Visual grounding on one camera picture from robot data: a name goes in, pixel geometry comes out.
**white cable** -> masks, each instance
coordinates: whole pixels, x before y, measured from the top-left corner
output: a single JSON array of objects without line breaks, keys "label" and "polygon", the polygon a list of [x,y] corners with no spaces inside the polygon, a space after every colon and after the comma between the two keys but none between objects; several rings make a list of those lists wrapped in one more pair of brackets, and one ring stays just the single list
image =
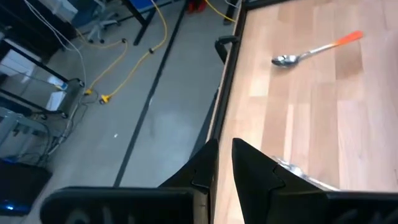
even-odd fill
[{"label": "white cable", "polygon": [[40,20],[42,21],[47,27],[49,27],[49,29],[54,33],[55,37],[58,39],[58,41],[61,43],[61,45],[66,49],[66,50],[70,50],[70,51],[74,51],[75,49],[70,49],[68,48],[59,38],[59,36],[56,33],[56,28],[54,28],[51,24],[49,24],[44,17],[42,17],[42,15],[40,14],[40,12],[38,10],[36,10],[35,7],[33,7],[33,5],[31,5],[29,2],[25,1],[25,3],[27,4],[27,7],[30,9],[30,11],[33,12],[33,14]]},{"label": "white cable", "polygon": [[[42,21],[56,36],[56,38],[60,41],[60,43],[68,50],[72,50],[69,49],[68,47],[66,47],[63,42],[60,40],[59,36],[57,35],[60,34],[60,36],[62,38],[64,38],[79,54],[80,60],[81,60],[81,66],[83,67],[83,79],[84,79],[84,83],[87,83],[87,77],[86,77],[86,67],[85,67],[85,63],[83,60],[83,56],[81,55],[81,52],[79,51],[79,49],[73,44],[71,43],[66,37],[64,37],[61,32],[59,32],[56,28],[54,28],[41,14],[40,12],[33,6],[31,5],[27,0],[24,0],[24,2],[26,3],[27,7],[30,9],[30,11],[32,11],[32,13],[40,20]],[[58,140],[58,143],[53,147],[53,149],[48,153],[48,155],[51,155],[58,147],[59,145],[66,139],[66,133],[72,123],[73,118],[75,117],[76,111],[81,103],[81,100],[83,98],[83,94],[81,94],[80,99],[78,100],[78,103],[76,104],[75,108],[73,109],[69,119],[68,119],[68,123],[67,126],[65,127],[65,130],[63,131],[60,139]]]},{"label": "white cable", "polygon": [[236,5],[230,3],[228,0],[224,0],[226,4],[229,4],[230,6],[233,6],[235,8],[238,8],[241,5],[241,1],[239,0]]}]

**black floor strip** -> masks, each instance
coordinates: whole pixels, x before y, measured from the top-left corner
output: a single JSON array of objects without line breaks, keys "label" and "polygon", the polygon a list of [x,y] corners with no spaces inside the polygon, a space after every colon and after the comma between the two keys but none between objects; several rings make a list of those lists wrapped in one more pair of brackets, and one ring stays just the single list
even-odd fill
[{"label": "black floor strip", "polygon": [[156,91],[157,85],[159,84],[159,79],[162,76],[163,68],[165,67],[166,61],[167,61],[167,59],[169,57],[169,54],[170,54],[170,51],[171,51],[171,49],[173,47],[173,43],[174,43],[175,37],[176,37],[176,35],[178,33],[178,30],[180,28],[181,21],[182,21],[182,18],[184,17],[184,15],[185,15],[185,9],[187,8],[187,6],[188,6],[188,0],[185,0],[184,6],[182,7],[182,10],[181,10],[180,15],[179,15],[179,17],[177,19],[177,22],[175,23],[175,27],[174,27],[172,36],[170,37],[169,44],[167,45],[167,48],[166,48],[166,51],[165,51],[165,53],[163,55],[162,61],[160,62],[159,69],[158,69],[158,71],[156,73],[155,80],[154,80],[154,82],[153,82],[153,84],[152,84],[152,86],[151,86],[151,88],[149,90],[149,93],[148,93],[147,99],[145,101],[144,107],[143,107],[143,109],[141,111],[141,114],[139,115],[139,119],[138,119],[136,128],[134,129],[134,132],[132,134],[129,146],[127,147],[127,151],[126,151],[126,153],[124,155],[122,164],[120,165],[119,172],[118,172],[118,175],[116,176],[116,180],[114,181],[113,187],[119,187],[120,186],[120,183],[122,181],[123,175],[124,175],[124,173],[126,171],[127,164],[129,163],[132,150],[134,149],[134,145],[136,144],[138,134],[139,134],[139,132],[141,130],[142,124],[144,123],[144,119],[145,119],[146,114],[148,112],[149,103],[150,103],[150,101],[151,101],[151,99],[152,99],[152,97],[153,97],[153,95],[154,95],[154,93]]}]

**desk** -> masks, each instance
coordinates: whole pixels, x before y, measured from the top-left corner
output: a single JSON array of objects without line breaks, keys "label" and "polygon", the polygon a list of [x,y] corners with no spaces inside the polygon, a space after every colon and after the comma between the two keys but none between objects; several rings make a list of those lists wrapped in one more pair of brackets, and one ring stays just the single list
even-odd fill
[{"label": "desk", "polygon": [[[215,224],[243,223],[232,138],[347,190],[398,191],[398,1],[296,0],[242,6],[209,138],[220,140]],[[291,69],[271,65],[354,30]]]}]

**orange spoon handle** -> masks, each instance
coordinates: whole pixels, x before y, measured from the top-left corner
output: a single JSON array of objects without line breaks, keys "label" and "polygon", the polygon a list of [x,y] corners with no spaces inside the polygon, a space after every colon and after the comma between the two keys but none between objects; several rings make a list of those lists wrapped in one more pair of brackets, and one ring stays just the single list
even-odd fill
[{"label": "orange spoon handle", "polygon": [[357,31],[354,31],[354,32],[348,34],[347,36],[337,40],[333,44],[335,46],[342,45],[342,44],[347,44],[347,43],[350,43],[350,42],[352,42],[354,40],[358,40],[358,39],[360,39],[362,37],[363,37],[363,32],[357,30]]}]

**black clamp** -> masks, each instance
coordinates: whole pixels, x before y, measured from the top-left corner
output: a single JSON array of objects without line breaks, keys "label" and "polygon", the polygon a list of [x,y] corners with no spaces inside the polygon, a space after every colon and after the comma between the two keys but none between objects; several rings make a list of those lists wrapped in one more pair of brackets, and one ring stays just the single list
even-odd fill
[{"label": "black clamp", "polygon": [[216,40],[216,42],[214,43],[214,47],[216,48],[218,56],[220,56],[223,63],[225,63],[227,55],[228,55],[228,52],[224,45],[229,44],[229,43],[235,44],[238,42],[239,42],[239,39],[234,35],[222,36],[222,37],[219,37],[218,40]]}]

